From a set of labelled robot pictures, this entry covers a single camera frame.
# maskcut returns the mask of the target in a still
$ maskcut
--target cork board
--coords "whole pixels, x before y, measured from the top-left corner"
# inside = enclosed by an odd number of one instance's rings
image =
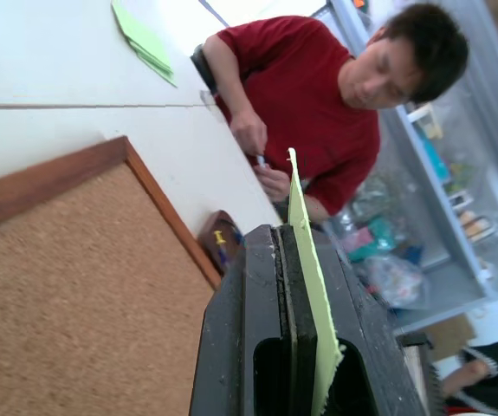
[[[186,415],[213,293],[121,163],[0,223],[0,415]]]

